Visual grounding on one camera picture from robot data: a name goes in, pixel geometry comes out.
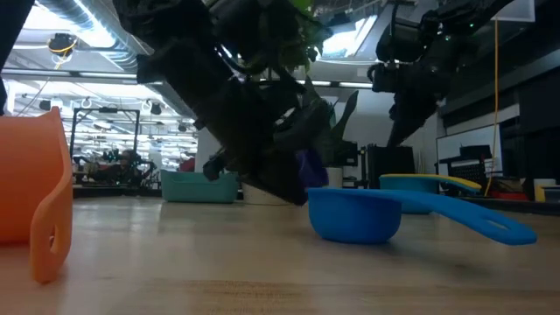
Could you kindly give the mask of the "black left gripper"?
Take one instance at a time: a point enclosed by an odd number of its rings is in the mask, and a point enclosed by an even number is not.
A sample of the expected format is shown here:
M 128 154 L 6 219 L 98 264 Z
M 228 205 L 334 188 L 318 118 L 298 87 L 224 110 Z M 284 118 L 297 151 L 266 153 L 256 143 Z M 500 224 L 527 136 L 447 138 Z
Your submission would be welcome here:
M 298 105 L 305 88 L 285 77 L 268 84 L 241 80 L 212 46 L 172 41 L 152 55 L 136 58 L 142 83 L 164 81 L 211 133 L 221 150 L 203 165 L 215 180 L 224 170 L 242 183 L 302 206 L 308 197 L 293 151 L 312 145 L 330 122 L 333 108 L 324 100 L 281 115 Z

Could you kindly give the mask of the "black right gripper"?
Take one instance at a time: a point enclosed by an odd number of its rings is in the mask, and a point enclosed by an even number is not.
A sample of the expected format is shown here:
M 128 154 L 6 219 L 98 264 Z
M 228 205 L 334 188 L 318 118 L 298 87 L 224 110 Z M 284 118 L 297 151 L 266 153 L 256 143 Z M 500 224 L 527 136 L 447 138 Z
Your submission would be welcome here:
M 437 110 L 449 93 L 458 67 L 458 38 L 445 32 L 442 18 L 430 10 L 413 22 L 393 16 L 368 69 L 375 92 L 393 93 L 388 147 L 399 146 Z

